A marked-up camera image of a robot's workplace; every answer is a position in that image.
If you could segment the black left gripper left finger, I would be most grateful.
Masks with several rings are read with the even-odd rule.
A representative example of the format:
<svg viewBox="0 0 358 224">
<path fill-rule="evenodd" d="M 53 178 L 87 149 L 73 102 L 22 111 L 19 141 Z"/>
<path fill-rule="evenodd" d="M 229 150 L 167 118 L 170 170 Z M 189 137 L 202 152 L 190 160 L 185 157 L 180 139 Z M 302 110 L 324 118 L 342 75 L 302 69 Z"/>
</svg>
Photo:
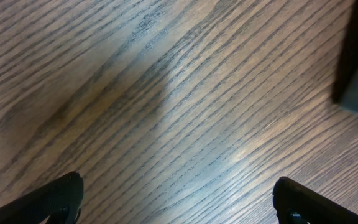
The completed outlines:
<svg viewBox="0 0 358 224">
<path fill-rule="evenodd" d="M 84 196 L 83 179 L 69 172 L 0 208 L 3 223 L 67 223 L 78 221 Z"/>
</svg>

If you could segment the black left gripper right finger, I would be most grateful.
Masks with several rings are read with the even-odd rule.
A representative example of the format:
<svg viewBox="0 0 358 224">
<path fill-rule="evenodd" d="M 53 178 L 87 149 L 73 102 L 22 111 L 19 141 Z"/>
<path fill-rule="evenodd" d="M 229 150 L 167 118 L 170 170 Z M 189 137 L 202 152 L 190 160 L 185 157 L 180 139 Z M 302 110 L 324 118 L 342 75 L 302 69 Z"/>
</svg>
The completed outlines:
<svg viewBox="0 0 358 224">
<path fill-rule="evenodd" d="M 358 215 L 288 177 L 273 188 L 279 224 L 358 223 Z"/>
</svg>

